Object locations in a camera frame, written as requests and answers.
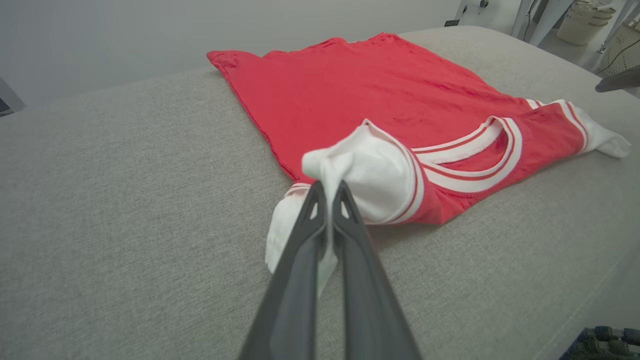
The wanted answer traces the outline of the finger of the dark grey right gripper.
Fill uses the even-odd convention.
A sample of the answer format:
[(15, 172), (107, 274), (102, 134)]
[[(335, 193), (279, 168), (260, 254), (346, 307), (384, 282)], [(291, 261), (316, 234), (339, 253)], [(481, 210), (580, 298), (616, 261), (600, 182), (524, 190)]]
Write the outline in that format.
[(640, 86), (640, 66), (634, 66), (616, 74), (604, 77), (595, 86), (595, 91), (599, 93), (628, 90), (639, 88)]

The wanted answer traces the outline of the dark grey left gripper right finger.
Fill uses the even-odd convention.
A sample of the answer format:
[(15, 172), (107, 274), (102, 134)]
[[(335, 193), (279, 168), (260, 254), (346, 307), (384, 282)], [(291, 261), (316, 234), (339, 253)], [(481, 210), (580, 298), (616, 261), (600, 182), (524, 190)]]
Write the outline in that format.
[(338, 186), (333, 212), (334, 241), (342, 260), (345, 358), (420, 360), (418, 344), (345, 181)]

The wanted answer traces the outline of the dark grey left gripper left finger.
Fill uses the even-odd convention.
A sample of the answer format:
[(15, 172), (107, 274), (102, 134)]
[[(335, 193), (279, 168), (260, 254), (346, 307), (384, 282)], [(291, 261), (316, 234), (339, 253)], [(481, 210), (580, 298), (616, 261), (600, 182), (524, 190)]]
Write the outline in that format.
[(314, 182), (240, 351), (241, 360), (313, 360), (317, 282), (327, 201)]

